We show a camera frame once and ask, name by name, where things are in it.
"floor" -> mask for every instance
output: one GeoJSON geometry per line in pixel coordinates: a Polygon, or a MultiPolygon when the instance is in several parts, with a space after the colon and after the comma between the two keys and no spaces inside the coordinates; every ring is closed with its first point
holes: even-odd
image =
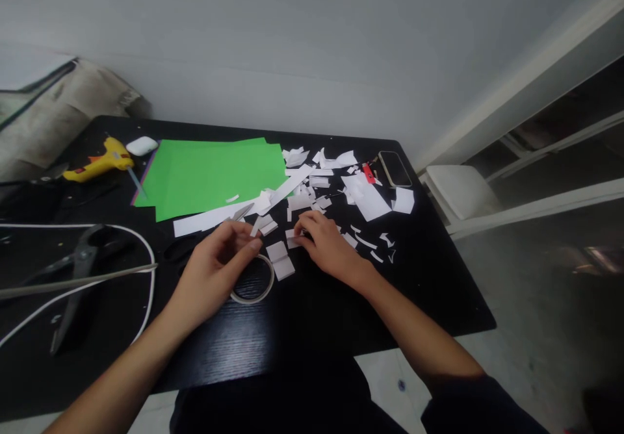
{"type": "MultiPolygon", "coordinates": [[[[624,244],[621,211],[624,200],[456,243],[498,323],[494,331],[458,340],[551,433],[585,426],[582,390],[623,369],[624,331],[618,322],[624,321],[624,280],[579,273],[579,256],[570,253],[624,244]]],[[[391,350],[356,359],[373,400],[408,433],[424,432],[420,416],[429,393],[403,354],[391,350]]],[[[168,432],[175,396],[149,397],[130,432],[168,432]]],[[[55,416],[0,424],[0,434],[37,434],[55,416]]]]}

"right hand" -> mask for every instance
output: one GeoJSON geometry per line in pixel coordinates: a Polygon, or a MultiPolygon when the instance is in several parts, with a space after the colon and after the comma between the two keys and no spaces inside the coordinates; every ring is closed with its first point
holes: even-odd
{"type": "Polygon", "coordinates": [[[342,237],[334,220],[330,220],[318,211],[307,211],[299,215],[294,226],[294,241],[305,247],[323,272],[330,274],[347,285],[354,287],[358,274],[371,263],[356,252],[345,238],[342,237]],[[313,241],[301,236],[305,228],[313,241]]]}

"left hand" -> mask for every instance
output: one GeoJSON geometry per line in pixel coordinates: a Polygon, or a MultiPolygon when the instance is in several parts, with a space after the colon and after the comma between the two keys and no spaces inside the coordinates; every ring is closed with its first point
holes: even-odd
{"type": "Polygon", "coordinates": [[[262,241],[249,234],[252,225],[226,221],[201,241],[163,314],[190,333],[212,317],[229,298],[237,279],[258,254],[262,241]]]}

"white wall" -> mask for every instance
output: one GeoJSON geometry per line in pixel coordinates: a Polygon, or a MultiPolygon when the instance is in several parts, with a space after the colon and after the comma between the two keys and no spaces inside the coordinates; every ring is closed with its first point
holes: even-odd
{"type": "Polygon", "coordinates": [[[410,159],[575,0],[0,0],[0,40],[75,53],[156,118],[401,141],[410,159]]]}

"black tabletop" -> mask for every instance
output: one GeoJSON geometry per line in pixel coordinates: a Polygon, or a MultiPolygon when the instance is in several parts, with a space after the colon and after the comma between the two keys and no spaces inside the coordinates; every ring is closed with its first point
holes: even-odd
{"type": "MultiPolygon", "coordinates": [[[[475,282],[447,234],[434,206],[418,182],[399,142],[330,135],[300,134],[197,125],[178,122],[96,118],[59,158],[71,168],[86,164],[87,156],[103,154],[107,136],[124,144],[143,135],[156,140],[235,141],[263,136],[268,143],[311,151],[325,147],[328,158],[353,149],[358,160],[371,160],[379,151],[396,151],[408,167],[415,206],[412,214],[390,212],[366,222],[359,209],[347,205],[344,196],[332,198],[326,215],[343,231],[353,225],[372,242],[381,233],[395,241],[394,263],[378,263],[365,246],[360,254],[372,259],[379,272],[424,312],[458,336],[493,329],[496,323],[475,282]]],[[[137,175],[149,156],[135,158],[137,175]]],[[[378,166],[380,179],[383,174],[378,166]]],[[[394,193],[377,188],[386,200],[394,193]]],[[[343,184],[331,178],[327,193],[343,184]]],[[[135,188],[125,172],[109,172],[82,186],[63,187],[60,206],[53,217],[58,223],[107,223],[134,229],[143,235],[161,263],[150,320],[164,307],[178,280],[179,267],[163,260],[174,239],[173,220],[155,222],[151,207],[130,206],[135,188]]],[[[279,228],[263,238],[266,246],[285,240],[286,202],[270,213],[279,228]]],[[[0,286],[14,284],[72,251],[84,229],[15,229],[9,244],[0,246],[0,286]]],[[[127,253],[100,264],[98,271],[119,270],[149,262],[148,254],[133,239],[127,253]]],[[[182,389],[272,370],[283,358],[318,353],[360,355],[396,348],[397,344],[368,303],[338,280],[321,272],[303,248],[289,251],[296,273],[276,282],[267,298],[256,305],[228,301],[220,312],[200,326],[180,347],[155,387],[155,392],[182,389]]],[[[63,302],[50,306],[0,348],[0,421],[60,411],[91,384],[130,344],[145,314],[149,277],[134,275],[98,285],[89,302],[93,309],[88,331],[75,348],[56,357],[49,355],[51,321],[63,302]]],[[[54,294],[22,298],[0,305],[0,335],[6,335],[54,294]]]]}

